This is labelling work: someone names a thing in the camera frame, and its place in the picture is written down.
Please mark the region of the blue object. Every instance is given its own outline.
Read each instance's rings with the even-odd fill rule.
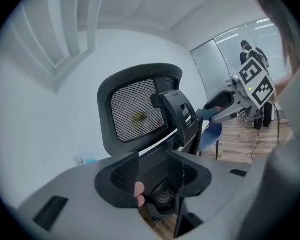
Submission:
[[[209,127],[201,135],[201,140],[199,144],[198,151],[200,152],[200,157],[202,157],[202,152],[210,147],[216,142],[216,154],[215,159],[218,159],[219,152],[219,140],[222,136],[222,123],[210,123]]]

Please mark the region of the finger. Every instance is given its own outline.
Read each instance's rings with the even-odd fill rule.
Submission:
[[[138,207],[141,207],[141,206],[143,206],[144,205],[144,203],[145,203],[145,197],[143,196],[143,195],[139,195],[139,196],[137,196],[137,198],[136,198],[137,200],[138,200]]]
[[[138,197],[145,191],[145,185],[142,182],[135,183],[134,196]]]

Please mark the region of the sleeve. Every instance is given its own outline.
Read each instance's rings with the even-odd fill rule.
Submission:
[[[240,53],[240,61],[241,61],[241,65],[245,64],[246,63],[246,60],[245,60],[245,55],[243,52]]]
[[[259,48],[255,48],[259,53],[261,53],[263,56],[264,56],[264,58],[265,58],[265,61],[267,62],[268,61],[268,58],[267,58],[267,56],[265,55],[265,53],[261,50],[261,49],[259,49]]]

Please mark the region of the floor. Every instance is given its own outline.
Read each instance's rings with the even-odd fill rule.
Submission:
[[[292,134],[288,121],[280,113],[279,144],[283,145]],[[267,156],[276,146],[278,137],[278,120],[275,117],[269,128],[262,127],[259,131],[254,129],[251,122],[245,122],[243,116],[222,124],[222,137],[219,141],[218,159],[237,163],[252,163],[253,158]],[[216,158],[216,145],[206,149],[202,156]],[[174,229],[177,217],[156,220],[149,216],[147,209],[142,207],[140,214],[151,228],[164,240],[174,239]]]

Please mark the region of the black pants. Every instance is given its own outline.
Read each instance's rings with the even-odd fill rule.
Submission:
[[[272,105],[269,102],[266,102],[260,110],[260,114],[262,117],[254,120],[254,128],[260,130],[262,126],[269,127],[271,123],[271,116],[272,116]]]

